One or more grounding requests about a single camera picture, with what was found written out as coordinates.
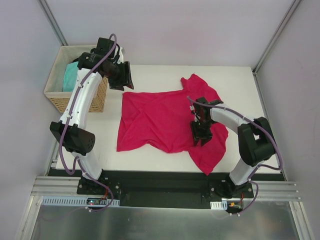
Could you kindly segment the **pink t shirt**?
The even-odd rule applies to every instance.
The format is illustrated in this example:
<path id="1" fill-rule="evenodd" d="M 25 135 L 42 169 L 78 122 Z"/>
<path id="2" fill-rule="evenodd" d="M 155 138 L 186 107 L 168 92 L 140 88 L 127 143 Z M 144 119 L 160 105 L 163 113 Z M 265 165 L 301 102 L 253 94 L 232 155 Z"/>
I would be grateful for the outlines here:
<path id="1" fill-rule="evenodd" d="M 210 128 L 212 139 L 194 145 L 190 123 L 195 119 L 189 98 L 220 99 L 217 91 L 192 74 L 181 78 L 182 89 L 167 92 L 125 92 L 122 95 L 117 152 L 131 151 L 149 144 L 165 153 L 188 152 L 195 165 L 209 175 L 226 153 L 228 130 L 220 123 Z"/>

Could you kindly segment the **wicker basket with liner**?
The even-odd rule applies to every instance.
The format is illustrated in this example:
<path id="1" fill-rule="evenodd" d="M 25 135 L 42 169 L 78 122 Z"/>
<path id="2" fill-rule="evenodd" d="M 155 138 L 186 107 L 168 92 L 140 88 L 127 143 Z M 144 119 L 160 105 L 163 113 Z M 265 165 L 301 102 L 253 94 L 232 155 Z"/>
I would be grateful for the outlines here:
<path id="1" fill-rule="evenodd" d="M 63 113 L 66 110 L 72 94 L 71 92 L 63 91 L 63 80 L 67 65 L 82 53 L 90 52 L 94 47 L 94 45 L 60 47 L 44 89 L 44 95 L 53 103 L 59 112 Z M 108 79 L 105 77 L 94 94 L 89 108 L 90 113 L 102 113 L 104 111 L 107 87 Z"/>

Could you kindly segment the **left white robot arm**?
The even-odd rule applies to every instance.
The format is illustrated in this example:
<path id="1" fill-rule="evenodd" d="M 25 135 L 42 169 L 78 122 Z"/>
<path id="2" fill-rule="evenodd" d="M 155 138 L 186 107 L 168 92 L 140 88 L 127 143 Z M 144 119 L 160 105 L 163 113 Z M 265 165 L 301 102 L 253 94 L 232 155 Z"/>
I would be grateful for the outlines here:
<path id="1" fill-rule="evenodd" d="M 103 78 L 112 90 L 134 89 L 129 61 L 123 59 L 117 36 L 99 38 L 90 52 L 78 58 L 75 86 L 66 109 L 58 122 L 51 122 L 50 131 L 59 143 L 58 152 L 66 173 L 72 176 L 79 166 L 88 188 L 99 195 L 106 183 L 100 179 L 103 169 L 93 148 L 96 137 L 86 130 L 89 109 Z"/>

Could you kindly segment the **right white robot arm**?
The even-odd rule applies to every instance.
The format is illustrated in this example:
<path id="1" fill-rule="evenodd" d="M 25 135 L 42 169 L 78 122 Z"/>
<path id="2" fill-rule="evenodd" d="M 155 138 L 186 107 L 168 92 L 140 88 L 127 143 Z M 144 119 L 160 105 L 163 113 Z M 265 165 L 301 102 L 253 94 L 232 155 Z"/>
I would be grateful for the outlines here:
<path id="1" fill-rule="evenodd" d="M 237 197 L 248 187 L 258 168 L 277 152 L 270 124 L 265 117 L 245 117 L 219 99 L 208 102 L 201 97 L 190 102 L 194 145 L 204 146 L 212 140 L 214 124 L 222 124 L 237 134 L 240 159 L 225 180 L 214 187 L 214 193 L 221 198 Z"/>

